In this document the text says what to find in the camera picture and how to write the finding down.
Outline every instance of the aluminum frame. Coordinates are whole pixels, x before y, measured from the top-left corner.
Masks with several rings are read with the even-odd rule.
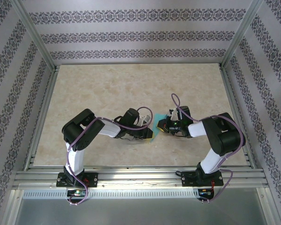
[[[59,66],[51,73],[51,77],[49,79],[49,84],[48,84],[49,88],[47,88],[47,91],[45,93],[44,103],[41,108],[39,120],[37,121],[36,134],[33,136],[33,139],[32,139],[31,145],[30,145],[30,149],[28,151],[27,159],[25,162],[24,170],[28,170],[32,155],[35,155],[35,153],[37,151],[37,146],[38,146],[39,140],[41,138],[42,130],[44,127],[44,122],[45,122],[46,115],[47,115],[47,112],[49,109],[49,105],[50,105],[50,101],[52,98],[54,86],[56,83],[58,71],[59,71]]]
[[[23,190],[12,190],[10,195],[9,195],[9,199],[7,202],[7,206],[3,215],[3,219],[1,224],[2,225],[14,225],[19,209],[20,209],[20,205],[21,205],[21,201],[23,198]]]
[[[232,58],[238,44],[242,40],[250,23],[252,22],[259,7],[261,6],[262,2],[263,2],[263,0],[253,0],[252,1],[246,14],[244,15],[242,22],[239,25],[234,37],[232,38],[232,41],[231,41],[230,45],[228,46],[228,49],[226,50],[226,52],[224,54],[223,60],[221,61],[222,68],[226,68],[226,66],[229,63],[230,59]]]
[[[224,167],[233,171],[233,178],[228,188],[267,188],[268,183],[263,169],[242,167]],[[176,171],[195,171],[195,167],[130,167],[130,168],[91,168],[86,172],[96,172],[98,185],[90,189],[183,189],[181,179]],[[18,171],[12,189],[66,189],[56,187],[57,175],[62,168],[39,168]],[[229,172],[222,172],[223,182],[230,177]]]
[[[257,193],[262,210],[266,217],[266,222],[270,225],[281,225],[281,218],[279,216],[270,188],[257,188]]]
[[[10,0],[10,3],[12,4],[13,8],[15,9],[16,13],[19,15],[21,21],[25,25],[27,31],[29,32],[31,39],[36,44],[38,50],[41,52],[44,60],[46,61],[48,67],[50,68],[51,72],[55,70],[55,62],[46,48],[46,45],[41,38],[41,35],[38,33],[31,17],[29,16],[29,13],[26,11],[23,3],[21,0]]]
[[[220,68],[220,72],[221,72],[221,75],[222,75],[222,80],[223,80],[223,83],[224,83],[224,87],[225,87],[225,90],[226,90],[228,101],[229,101],[229,104],[230,104],[230,107],[231,107],[231,110],[232,110],[232,114],[233,114],[233,117],[234,117],[234,121],[241,128],[241,130],[244,130],[244,126],[243,126],[243,123],[242,123],[242,120],[241,120],[241,116],[240,116],[239,111],[237,109],[236,100],[233,97],[232,88],[231,88],[231,86],[229,84],[229,81],[228,81],[226,70],[222,69],[220,65],[219,65],[219,68]],[[252,154],[252,149],[250,148],[248,142],[246,142],[245,146],[243,146],[243,150],[244,150],[244,153],[246,153],[247,157],[249,158],[252,169],[256,169],[257,165],[255,163],[255,160],[254,160],[254,157],[253,157],[253,154]]]

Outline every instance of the gray wall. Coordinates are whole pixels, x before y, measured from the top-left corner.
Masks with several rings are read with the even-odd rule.
[[[50,71],[10,3],[0,0],[0,221],[23,169]]]
[[[281,216],[281,1],[262,3],[226,71]]]
[[[25,0],[56,64],[220,62],[251,0]]]

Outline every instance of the purple cable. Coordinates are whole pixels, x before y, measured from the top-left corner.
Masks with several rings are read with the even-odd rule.
[[[221,172],[230,172],[230,177],[228,179],[228,181],[226,182],[226,184],[220,189],[220,191],[216,194],[215,197],[213,197],[212,199],[207,199],[205,197],[200,196],[200,198],[203,198],[207,201],[207,203],[210,203],[212,201],[214,201],[215,199],[217,199],[220,194],[225,190],[226,186],[230,183],[230,181],[232,180],[233,177],[233,172],[231,170],[225,170],[225,169],[220,169]]]
[[[196,119],[194,119],[193,117],[187,115],[187,114],[180,108],[180,99],[179,99],[178,95],[176,95],[175,93],[172,93],[172,94],[171,94],[171,97],[172,97],[172,100],[173,100],[175,106],[180,110],[180,112],[182,112],[186,117],[190,118],[191,120],[193,120],[193,121],[195,121],[195,122],[200,122],[200,121],[202,121],[202,120],[204,120],[204,119],[207,119],[207,118],[218,117],[218,118],[222,118],[222,119],[228,121],[229,123],[231,123],[233,126],[235,126],[235,128],[236,128],[237,131],[239,132],[239,135],[240,135],[240,144],[239,144],[238,148],[237,148],[234,152],[228,154],[225,158],[223,158],[223,159],[221,160],[221,162],[220,162],[220,163],[218,164],[218,166],[217,166],[218,169],[219,169],[219,167],[223,164],[223,162],[225,162],[225,160],[226,160],[228,157],[233,156],[234,154],[236,154],[236,153],[241,149],[241,147],[243,146],[243,143],[244,143],[244,137],[243,137],[243,133],[242,133],[241,129],[239,128],[239,126],[238,126],[234,121],[230,120],[230,119],[227,118],[227,117],[220,116],[220,115],[208,116],[208,117],[205,117],[205,118],[203,118],[203,119],[196,120]],[[214,199],[218,198],[218,196],[224,191],[224,189],[226,188],[226,186],[229,184],[229,182],[231,181],[231,179],[232,179],[232,177],[233,177],[233,172],[232,172],[231,170],[224,170],[224,169],[221,169],[221,171],[223,171],[223,172],[230,172],[230,173],[231,173],[231,176],[230,176],[230,178],[228,179],[227,183],[223,186],[223,188],[216,194],[216,196],[215,196],[212,200],[208,200],[208,203],[211,202],[211,201],[213,201]]]
[[[111,123],[114,123],[114,124],[118,125],[119,127],[122,127],[122,128],[128,129],[128,130],[143,130],[143,129],[147,128],[147,127],[150,125],[150,123],[152,122],[152,120],[153,120],[153,112],[152,112],[151,109],[149,109],[148,107],[145,107],[145,106],[142,106],[142,107],[138,108],[137,111],[139,111],[140,109],[148,109],[148,110],[150,111],[150,113],[151,113],[151,119],[150,119],[150,121],[149,121],[149,123],[148,123],[147,125],[145,125],[145,126],[143,126],[143,127],[140,127],[140,128],[132,128],[132,127],[126,127],[126,126],[124,126],[124,125],[118,124],[117,122],[115,122],[115,121],[113,121],[113,120],[110,120],[110,119],[108,119],[108,118],[97,117],[97,118],[95,118],[93,121],[91,121],[90,124],[88,124],[88,125],[85,127],[85,129],[81,132],[81,134],[70,144],[69,148],[67,149],[67,163],[66,163],[66,165],[68,166],[71,175],[72,175],[79,183],[81,183],[81,184],[83,185],[83,187],[85,188],[85,196],[84,196],[84,198],[81,199],[81,201],[79,201],[79,202],[77,202],[77,203],[72,203],[72,202],[71,202],[72,197],[70,197],[69,200],[68,200],[68,202],[70,203],[70,205],[79,205],[79,204],[83,203],[83,202],[87,199],[88,194],[89,194],[89,190],[88,190],[88,187],[86,186],[86,184],[84,184],[84,183],[74,174],[74,172],[73,172],[73,170],[72,170],[72,168],[71,168],[71,166],[70,166],[69,154],[70,154],[71,148],[72,148],[73,146],[75,146],[75,144],[80,140],[80,138],[82,138],[82,136],[85,134],[85,132],[87,132],[87,130],[93,125],[93,123],[94,123],[96,120],[106,120],[106,121],[109,121],[109,122],[111,122]]]

